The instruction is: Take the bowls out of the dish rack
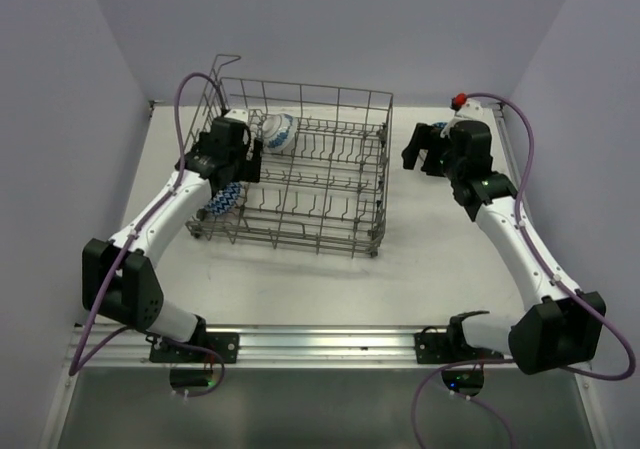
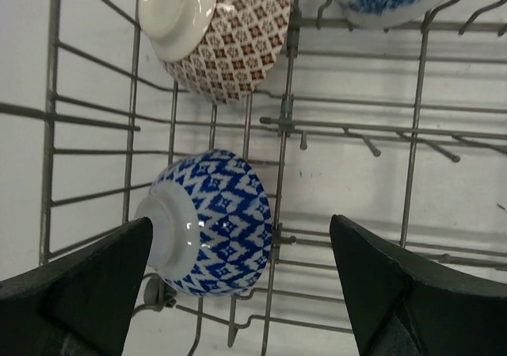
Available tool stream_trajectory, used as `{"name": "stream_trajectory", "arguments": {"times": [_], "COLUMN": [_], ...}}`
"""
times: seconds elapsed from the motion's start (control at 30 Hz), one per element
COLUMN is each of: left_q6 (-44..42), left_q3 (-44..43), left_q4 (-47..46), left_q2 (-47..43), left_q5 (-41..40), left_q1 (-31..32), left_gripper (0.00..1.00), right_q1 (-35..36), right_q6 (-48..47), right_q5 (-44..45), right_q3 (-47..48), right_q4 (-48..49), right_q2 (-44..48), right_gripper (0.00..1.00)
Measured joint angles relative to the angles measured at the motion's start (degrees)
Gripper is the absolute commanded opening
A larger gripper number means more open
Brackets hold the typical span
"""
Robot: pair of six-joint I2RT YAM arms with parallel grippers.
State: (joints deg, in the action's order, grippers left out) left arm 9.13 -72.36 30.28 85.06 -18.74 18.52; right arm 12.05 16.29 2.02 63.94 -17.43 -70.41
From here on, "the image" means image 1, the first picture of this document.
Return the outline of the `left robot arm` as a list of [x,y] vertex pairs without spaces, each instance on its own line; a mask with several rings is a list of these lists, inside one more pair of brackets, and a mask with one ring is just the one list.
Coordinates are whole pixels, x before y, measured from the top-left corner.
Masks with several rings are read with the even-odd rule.
[[249,112],[232,109],[201,131],[168,181],[133,221],[108,240],[92,239],[82,251],[82,304],[91,311],[112,274],[96,312],[141,333],[172,339],[185,361],[201,359],[208,338],[200,318],[167,301],[156,267],[189,218],[232,182],[252,181],[260,156],[249,156]]

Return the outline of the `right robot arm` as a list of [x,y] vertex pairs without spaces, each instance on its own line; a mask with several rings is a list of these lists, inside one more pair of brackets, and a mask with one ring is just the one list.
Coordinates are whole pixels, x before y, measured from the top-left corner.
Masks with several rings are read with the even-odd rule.
[[451,317],[447,353],[461,362],[474,355],[510,355],[525,374],[587,362],[596,353],[605,302],[596,292],[564,293],[559,285],[569,277],[544,273],[555,261],[544,246],[537,255],[528,247],[540,239],[516,204],[518,191],[509,176],[494,170],[491,145],[490,129],[480,121],[457,121],[450,129],[419,123],[401,153],[404,169],[414,169],[424,153],[421,171],[450,181],[455,201],[493,244],[523,302],[516,318],[487,310]]

